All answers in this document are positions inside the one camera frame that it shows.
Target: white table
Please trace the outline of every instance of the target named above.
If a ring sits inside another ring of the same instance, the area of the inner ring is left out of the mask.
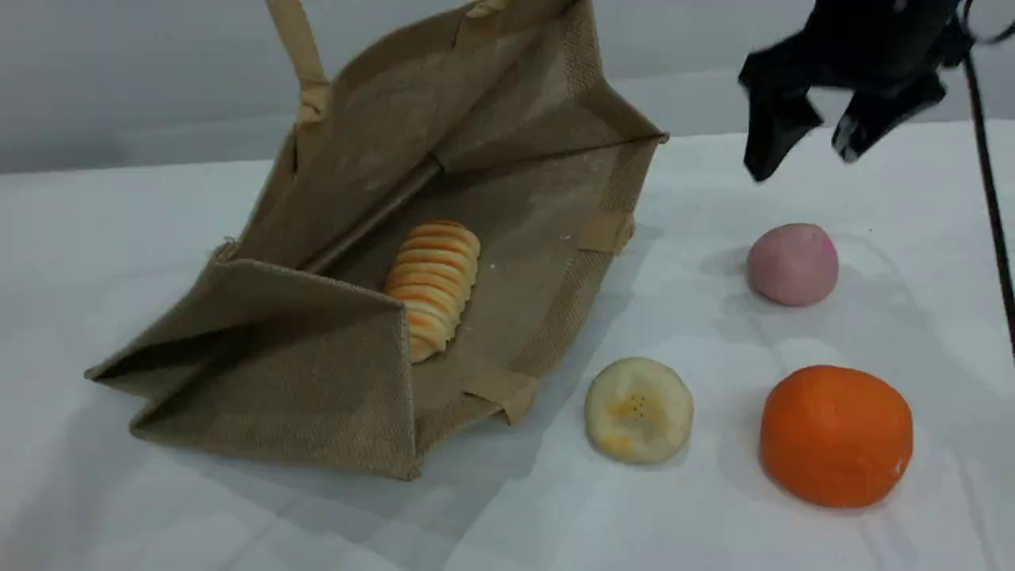
[[[1015,122],[990,126],[1015,232]],[[439,447],[411,484],[162,448],[140,402],[81,378],[240,231],[267,162],[0,176],[0,568],[1015,569],[1015,367],[971,127],[906,126],[847,167],[827,131],[764,186],[744,137],[661,147],[638,229],[531,416]],[[822,224],[841,278],[803,311],[751,296],[746,246]],[[613,360],[677,369],[690,445],[656,470],[588,445],[582,403]],[[762,475],[766,391],[798,367],[860,368],[916,418],[876,509],[805,505]]]

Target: burlap tote bag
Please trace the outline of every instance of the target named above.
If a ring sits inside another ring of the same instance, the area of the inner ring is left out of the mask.
[[[664,135],[602,75],[590,0],[489,0],[399,29],[333,81],[297,0],[268,2],[300,110],[241,237],[88,378],[137,437],[418,477],[438,441],[524,417],[581,328]],[[430,218],[482,240],[448,351],[410,365],[380,293]]]

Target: pink ball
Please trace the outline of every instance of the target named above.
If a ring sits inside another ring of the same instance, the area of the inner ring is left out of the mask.
[[[838,280],[838,254],[825,230],[807,223],[765,232],[747,254],[747,279],[757,293],[786,306],[828,297]]]

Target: striped pastry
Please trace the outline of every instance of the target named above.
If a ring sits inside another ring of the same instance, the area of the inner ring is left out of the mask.
[[[472,295],[479,238],[452,220],[430,220],[409,231],[395,257],[385,293],[409,313],[412,362],[445,351]]]

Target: bag handle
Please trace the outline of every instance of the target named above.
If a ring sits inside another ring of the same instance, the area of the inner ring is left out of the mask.
[[[321,65],[314,32],[299,0],[265,0],[275,29],[299,80],[299,111],[296,114],[296,165],[306,164],[321,145],[330,83]]]

